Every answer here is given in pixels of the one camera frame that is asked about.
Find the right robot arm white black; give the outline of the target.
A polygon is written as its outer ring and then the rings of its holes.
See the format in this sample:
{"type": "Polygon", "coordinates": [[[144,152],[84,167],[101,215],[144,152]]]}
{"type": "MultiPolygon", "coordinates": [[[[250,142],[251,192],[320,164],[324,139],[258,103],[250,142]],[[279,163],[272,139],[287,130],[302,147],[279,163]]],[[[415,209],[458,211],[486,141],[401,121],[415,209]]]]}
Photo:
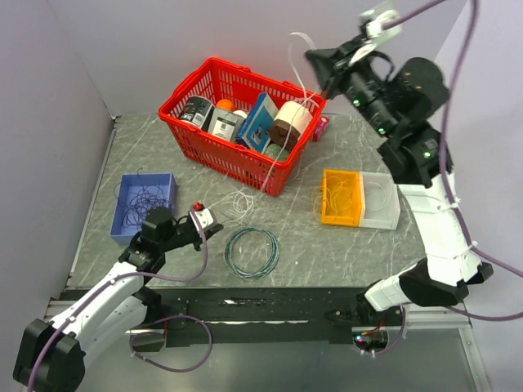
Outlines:
{"type": "Polygon", "coordinates": [[[452,158],[442,131],[428,122],[450,96],[440,68],[413,57],[381,78],[373,61],[388,60],[388,55],[371,51],[356,59],[359,49],[349,41],[337,48],[310,49],[305,57],[322,97],[346,97],[384,138],[378,153],[413,213],[425,250],[415,265],[359,294],[358,319],[371,326],[399,305],[456,305],[471,285],[485,282],[494,271],[472,252],[458,215],[452,158]]]}

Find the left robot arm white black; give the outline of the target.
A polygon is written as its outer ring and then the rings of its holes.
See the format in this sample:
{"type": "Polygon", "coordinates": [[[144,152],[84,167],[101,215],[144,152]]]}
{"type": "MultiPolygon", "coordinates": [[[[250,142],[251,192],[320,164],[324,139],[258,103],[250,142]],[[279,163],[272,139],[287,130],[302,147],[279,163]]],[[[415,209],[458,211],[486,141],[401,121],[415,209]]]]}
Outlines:
{"type": "Polygon", "coordinates": [[[206,252],[222,228],[201,203],[180,220],[168,207],[151,208],[101,281],[58,315],[35,319],[24,330],[14,380],[28,391],[75,391],[94,359],[126,330],[159,323],[161,296],[146,284],[162,277],[166,253],[187,245],[206,252]]]}

